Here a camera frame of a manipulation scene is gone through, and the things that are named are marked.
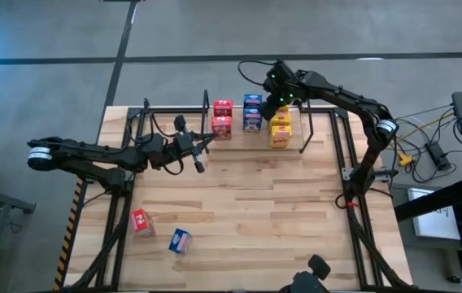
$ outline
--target small product box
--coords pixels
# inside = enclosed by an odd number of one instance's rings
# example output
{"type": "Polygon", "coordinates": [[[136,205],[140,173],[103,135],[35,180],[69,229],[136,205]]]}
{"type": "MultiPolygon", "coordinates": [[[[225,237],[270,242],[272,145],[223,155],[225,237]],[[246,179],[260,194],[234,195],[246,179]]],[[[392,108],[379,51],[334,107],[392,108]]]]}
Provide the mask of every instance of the small product box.
{"type": "Polygon", "coordinates": [[[293,135],[290,126],[274,125],[271,128],[271,148],[285,148],[289,145],[290,137],[293,135]]]}
{"type": "Polygon", "coordinates": [[[262,95],[244,94],[244,109],[248,107],[258,109],[261,103],[262,103],[262,95]]]}
{"type": "Polygon", "coordinates": [[[142,208],[131,212],[130,220],[132,221],[132,226],[135,233],[144,237],[155,235],[153,221],[142,208]]]}
{"type": "Polygon", "coordinates": [[[215,100],[213,102],[213,116],[233,116],[233,100],[215,100]]]}
{"type": "Polygon", "coordinates": [[[260,132],[262,115],[258,109],[244,108],[244,132],[260,132]]]}
{"type": "Polygon", "coordinates": [[[233,121],[230,116],[213,117],[211,120],[211,130],[215,134],[215,140],[231,139],[231,124],[233,121]]]}
{"type": "Polygon", "coordinates": [[[169,250],[178,254],[184,254],[188,249],[188,244],[190,244],[190,241],[191,234],[177,228],[173,234],[172,241],[169,243],[169,250]]]}
{"type": "Polygon", "coordinates": [[[277,113],[271,118],[271,126],[274,125],[290,125],[289,106],[280,107],[277,113]]]}

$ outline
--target wooden tabletop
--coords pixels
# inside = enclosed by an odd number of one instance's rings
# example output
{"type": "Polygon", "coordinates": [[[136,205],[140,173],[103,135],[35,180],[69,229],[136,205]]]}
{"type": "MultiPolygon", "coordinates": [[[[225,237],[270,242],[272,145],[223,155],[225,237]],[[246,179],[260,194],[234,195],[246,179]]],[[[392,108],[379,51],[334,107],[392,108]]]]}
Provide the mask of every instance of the wooden tabletop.
{"type": "MultiPolygon", "coordinates": [[[[107,108],[100,145],[120,147],[127,109],[107,108]]],[[[171,133],[175,115],[156,116],[161,128],[171,133]]],[[[199,114],[185,118],[191,129],[200,129],[199,114]]],[[[324,281],[330,290],[359,289],[347,215],[334,205],[342,186],[330,119],[316,113],[312,120],[314,137],[301,155],[296,150],[217,150],[210,144],[210,154],[201,157],[205,173],[197,173],[186,160],[179,176],[155,170],[138,174],[132,209],[150,213],[157,234],[143,238],[129,227],[120,290],[277,291],[290,284],[298,271],[309,270],[307,261],[313,254],[323,257],[332,269],[324,281]],[[175,228],[193,235],[184,256],[168,250],[175,228]]],[[[308,120],[302,116],[301,121],[306,137],[308,120]]],[[[351,129],[361,159],[366,138],[353,115],[351,129]]],[[[170,169],[175,172],[177,166],[170,169]]],[[[387,190],[382,183],[374,187],[387,190]]],[[[100,192],[99,185],[91,185],[85,197],[100,192]]],[[[377,248],[396,273],[411,283],[390,198],[370,191],[367,202],[377,248]]],[[[109,203],[104,195],[83,207],[65,285],[74,283],[99,252],[109,203]]],[[[364,259],[371,279],[366,250],[364,259]]]]}

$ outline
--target stacked boxes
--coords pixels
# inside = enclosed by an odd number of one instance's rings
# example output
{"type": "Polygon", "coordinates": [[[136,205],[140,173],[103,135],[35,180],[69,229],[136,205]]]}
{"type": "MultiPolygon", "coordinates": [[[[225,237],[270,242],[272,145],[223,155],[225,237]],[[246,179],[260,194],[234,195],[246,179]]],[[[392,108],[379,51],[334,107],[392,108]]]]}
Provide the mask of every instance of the stacked boxes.
{"type": "Polygon", "coordinates": [[[271,148],[285,148],[289,145],[292,131],[290,129],[289,106],[280,107],[271,119],[271,148]]]}
{"type": "Polygon", "coordinates": [[[215,134],[215,140],[231,139],[232,116],[233,100],[215,100],[213,102],[211,130],[215,134]]]}
{"type": "Polygon", "coordinates": [[[258,107],[262,103],[259,94],[244,94],[243,131],[258,133],[262,128],[262,116],[258,107]]]}

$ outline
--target red box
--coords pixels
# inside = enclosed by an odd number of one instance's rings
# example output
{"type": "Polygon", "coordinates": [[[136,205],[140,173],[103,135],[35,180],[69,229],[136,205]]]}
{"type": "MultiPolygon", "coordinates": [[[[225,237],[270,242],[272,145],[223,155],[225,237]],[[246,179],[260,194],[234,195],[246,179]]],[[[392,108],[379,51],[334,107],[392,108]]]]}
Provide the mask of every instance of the red box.
{"type": "Polygon", "coordinates": [[[143,235],[144,237],[155,235],[153,221],[142,208],[130,213],[130,221],[132,222],[135,233],[143,235]]]}
{"type": "Polygon", "coordinates": [[[231,139],[231,117],[213,117],[211,120],[211,130],[215,134],[216,140],[231,139]]]}
{"type": "Polygon", "coordinates": [[[233,116],[233,100],[215,100],[213,102],[213,116],[233,116]]]}

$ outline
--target blue box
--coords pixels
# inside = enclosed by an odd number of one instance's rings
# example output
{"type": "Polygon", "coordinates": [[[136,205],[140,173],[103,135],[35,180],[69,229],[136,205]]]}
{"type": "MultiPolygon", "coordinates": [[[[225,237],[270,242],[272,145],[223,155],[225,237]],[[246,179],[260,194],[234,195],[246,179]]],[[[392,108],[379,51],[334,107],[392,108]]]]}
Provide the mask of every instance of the blue box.
{"type": "Polygon", "coordinates": [[[175,253],[184,254],[186,249],[188,249],[190,241],[191,234],[184,230],[176,229],[173,234],[172,241],[169,243],[169,250],[174,251],[175,253]]]}
{"type": "Polygon", "coordinates": [[[244,132],[260,132],[262,115],[258,109],[244,108],[244,132]]]}
{"type": "Polygon", "coordinates": [[[258,109],[261,103],[261,94],[244,94],[244,109],[247,107],[258,109]]]}

